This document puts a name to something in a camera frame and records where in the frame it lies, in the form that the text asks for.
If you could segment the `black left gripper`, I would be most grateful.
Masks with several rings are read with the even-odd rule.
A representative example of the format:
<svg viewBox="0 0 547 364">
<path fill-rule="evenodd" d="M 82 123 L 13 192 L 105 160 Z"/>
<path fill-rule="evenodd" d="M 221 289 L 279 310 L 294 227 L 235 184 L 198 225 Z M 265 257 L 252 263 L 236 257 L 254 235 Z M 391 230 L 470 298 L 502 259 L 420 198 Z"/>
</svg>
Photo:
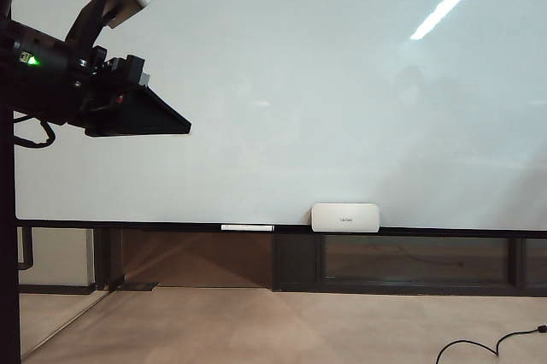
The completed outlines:
<svg viewBox="0 0 547 364">
<path fill-rule="evenodd" d="M 101 46 L 61 41 L 55 50 L 57 125 L 83 125 L 95 138 L 191 133 L 191 123 L 149 88 L 143 58 L 109 59 Z"/>
</svg>

